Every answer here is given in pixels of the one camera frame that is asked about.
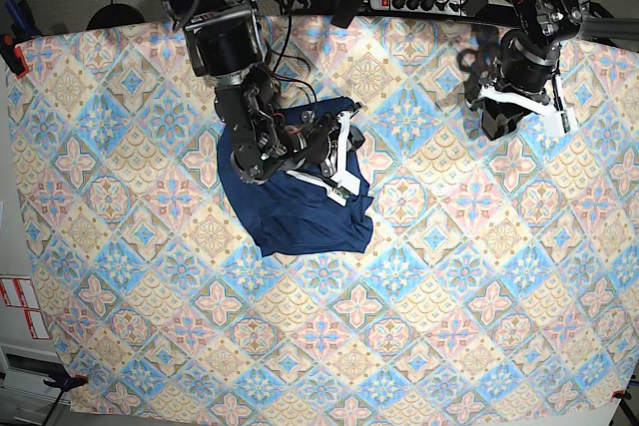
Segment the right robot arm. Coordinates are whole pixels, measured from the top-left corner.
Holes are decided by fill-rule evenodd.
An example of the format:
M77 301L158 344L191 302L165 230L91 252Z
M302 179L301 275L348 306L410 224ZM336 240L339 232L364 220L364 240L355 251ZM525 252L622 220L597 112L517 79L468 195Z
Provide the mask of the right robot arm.
M358 107L331 114L309 110L287 123L276 100L280 76L267 64L257 0L162 0L183 32L196 76L215 86L215 108L230 132L233 171L247 184L261 185L284 172L322 188L344 206L358 195L359 178L347 156L363 139L351 123Z

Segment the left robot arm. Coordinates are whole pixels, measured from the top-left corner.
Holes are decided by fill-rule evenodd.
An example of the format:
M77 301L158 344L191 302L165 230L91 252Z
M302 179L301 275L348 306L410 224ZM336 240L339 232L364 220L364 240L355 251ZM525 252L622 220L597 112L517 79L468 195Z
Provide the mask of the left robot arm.
M560 73L562 43L576 37L583 20L578 0L509 1L519 26L501 37L470 108L481 112L481 129L492 141L530 114L541 118L546 136L563 138L578 128Z

